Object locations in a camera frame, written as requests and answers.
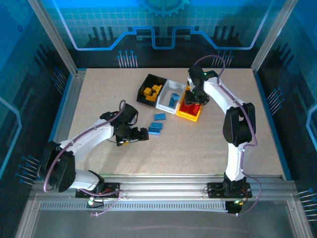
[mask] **yellow tray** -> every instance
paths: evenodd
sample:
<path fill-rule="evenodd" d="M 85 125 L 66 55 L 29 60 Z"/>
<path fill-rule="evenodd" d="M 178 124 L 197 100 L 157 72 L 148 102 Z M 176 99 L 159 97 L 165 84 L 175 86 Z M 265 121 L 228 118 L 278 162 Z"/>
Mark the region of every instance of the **yellow tray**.
<path fill-rule="evenodd" d="M 198 112 L 196 113 L 196 115 L 192 115 L 190 113 L 187 113 L 187 112 L 184 112 L 184 111 L 181 111 L 180 108 L 181 106 L 183 105 L 184 103 L 184 100 L 185 100 L 185 94 L 186 94 L 186 91 L 190 90 L 190 86 L 187 86 L 186 89 L 185 89 L 185 92 L 182 96 L 182 99 L 180 100 L 179 102 L 179 105 L 178 105 L 178 108 L 177 108 L 177 111 L 176 111 L 176 115 L 182 117 L 182 118 L 186 118 L 188 120 L 191 120 L 191 121 L 194 121 L 194 122 L 197 122 L 198 120 L 198 117 L 202 111 L 202 108 L 203 106 L 199 105 L 199 109 L 198 109 Z"/>

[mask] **transparent acrylic wall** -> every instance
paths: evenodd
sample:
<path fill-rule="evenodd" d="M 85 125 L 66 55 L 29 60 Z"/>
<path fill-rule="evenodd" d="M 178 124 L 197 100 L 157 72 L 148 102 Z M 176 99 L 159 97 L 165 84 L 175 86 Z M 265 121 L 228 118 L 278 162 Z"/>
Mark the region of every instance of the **transparent acrylic wall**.
<path fill-rule="evenodd" d="M 284 2 L 43 0 L 78 68 L 250 67 Z"/>
<path fill-rule="evenodd" d="M 316 193 L 316 1 L 298 1 L 258 75 L 292 179 L 299 192 L 312 187 Z M 316 232 L 316 223 L 311 224 Z"/>
<path fill-rule="evenodd" d="M 0 23 L 0 237 L 8 238 L 36 179 L 37 161 L 23 158 L 38 158 L 48 141 L 69 72 L 26 0 L 1 1 Z"/>

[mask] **gear logo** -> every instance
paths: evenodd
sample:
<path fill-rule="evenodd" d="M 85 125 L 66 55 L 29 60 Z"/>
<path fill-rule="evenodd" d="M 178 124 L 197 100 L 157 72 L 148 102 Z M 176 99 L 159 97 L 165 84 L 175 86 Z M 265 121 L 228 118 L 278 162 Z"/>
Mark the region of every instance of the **gear logo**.
<path fill-rule="evenodd" d="M 155 17 L 172 16 L 173 13 L 178 14 L 179 10 L 185 9 L 185 4 L 189 4 L 188 0 L 139 0 L 144 10 L 149 14 L 153 13 Z"/>
<path fill-rule="evenodd" d="M 29 16 L 29 3 L 27 0 L 0 0 L 17 24 L 21 25 Z"/>

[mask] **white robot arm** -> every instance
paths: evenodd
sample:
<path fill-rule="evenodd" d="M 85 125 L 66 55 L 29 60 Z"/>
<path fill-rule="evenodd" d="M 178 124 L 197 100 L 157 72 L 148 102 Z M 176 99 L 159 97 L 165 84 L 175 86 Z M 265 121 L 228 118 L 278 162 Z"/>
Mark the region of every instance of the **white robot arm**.
<path fill-rule="evenodd" d="M 224 173 L 223 187 L 227 197 L 236 197 L 241 188 L 246 185 L 246 178 L 242 170 L 243 153 L 245 145 L 252 140 L 247 120 L 240 105 L 243 106 L 251 121 L 255 132 L 255 108 L 252 103 L 244 103 L 222 83 L 214 71 L 203 72 L 199 65 L 189 70 L 188 84 L 191 90 L 186 92 L 185 103 L 208 103 L 211 96 L 225 114 L 223 135 L 228 142 L 228 165 Z"/>
<path fill-rule="evenodd" d="M 117 146 L 149 139 L 148 131 L 132 126 L 137 122 L 138 111 L 124 104 L 119 112 L 107 112 L 100 116 L 91 127 L 79 135 L 55 143 L 49 142 L 44 148 L 38 175 L 46 185 L 64 192 L 69 188 L 85 189 L 94 193 L 102 192 L 104 179 L 93 171 L 75 169 L 75 162 L 96 145 L 115 135 Z"/>

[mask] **blue block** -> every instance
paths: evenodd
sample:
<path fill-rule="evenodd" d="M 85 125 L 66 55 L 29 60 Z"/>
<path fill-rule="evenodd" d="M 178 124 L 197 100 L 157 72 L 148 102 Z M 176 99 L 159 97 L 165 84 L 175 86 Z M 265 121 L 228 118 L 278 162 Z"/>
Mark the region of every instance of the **blue block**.
<path fill-rule="evenodd" d="M 165 113 L 154 114 L 154 120 L 165 120 L 165 119 L 166 119 Z"/>
<path fill-rule="evenodd" d="M 159 135 L 160 134 L 160 129 L 156 127 L 149 127 L 148 133 L 152 135 Z"/>
<path fill-rule="evenodd" d="M 160 130 L 162 130 L 162 129 L 163 129 L 163 123 L 152 122 L 152 123 L 151 123 L 151 127 L 159 128 Z"/>
<path fill-rule="evenodd" d="M 175 103 L 176 103 L 176 101 L 173 99 L 173 98 L 170 98 L 170 100 L 169 100 L 169 107 L 170 108 L 174 108 L 175 107 Z"/>
<path fill-rule="evenodd" d="M 172 99 L 179 100 L 179 95 L 177 93 L 172 93 Z"/>

